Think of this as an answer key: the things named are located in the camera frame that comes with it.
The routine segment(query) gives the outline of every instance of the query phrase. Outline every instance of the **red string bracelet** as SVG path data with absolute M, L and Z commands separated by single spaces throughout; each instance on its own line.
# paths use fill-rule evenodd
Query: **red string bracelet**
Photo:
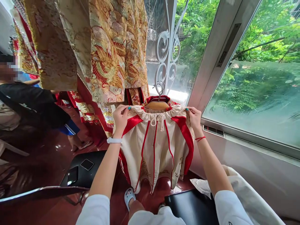
M 203 137 L 198 137 L 198 138 L 196 138 L 195 140 L 198 142 L 198 141 L 202 140 L 203 138 L 206 138 L 206 137 L 205 137 L 205 136 L 203 136 Z

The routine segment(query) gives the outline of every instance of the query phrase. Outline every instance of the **white slipper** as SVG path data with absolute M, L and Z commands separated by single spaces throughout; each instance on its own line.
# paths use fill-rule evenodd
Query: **white slipper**
M 124 200 L 125 200 L 125 204 L 127 206 L 128 211 L 129 211 L 129 201 L 132 198 L 134 200 L 136 200 L 135 194 L 133 193 L 133 188 L 131 187 L 126 190 L 125 195 L 124 195 Z

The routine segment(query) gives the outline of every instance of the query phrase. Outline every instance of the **white smartwatch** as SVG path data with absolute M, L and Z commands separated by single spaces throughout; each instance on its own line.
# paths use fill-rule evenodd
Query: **white smartwatch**
M 108 139 L 107 139 L 107 143 L 122 143 L 122 139 L 121 138 L 112 138 L 112 137 L 109 137 Z

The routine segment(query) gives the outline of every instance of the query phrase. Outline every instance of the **cream robe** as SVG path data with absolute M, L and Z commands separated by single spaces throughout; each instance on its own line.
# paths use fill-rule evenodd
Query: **cream robe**
M 169 111 L 131 107 L 119 159 L 136 194 L 144 178 L 152 194 L 160 177 L 170 178 L 174 189 L 188 172 L 195 136 L 185 109 L 181 105 L 170 106 Z

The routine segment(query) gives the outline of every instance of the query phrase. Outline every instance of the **green tree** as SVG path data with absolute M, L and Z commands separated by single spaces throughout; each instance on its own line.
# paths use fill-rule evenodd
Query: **green tree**
M 181 24 L 187 38 L 181 41 L 179 63 L 187 66 L 193 80 L 218 4 L 190 0 Z M 176 18 L 184 5 L 185 0 L 178 0 Z M 273 107 L 286 100 L 284 94 L 300 88 L 300 18 L 292 15 L 294 6 L 292 0 L 262 1 L 214 93 L 217 107 L 237 112 Z

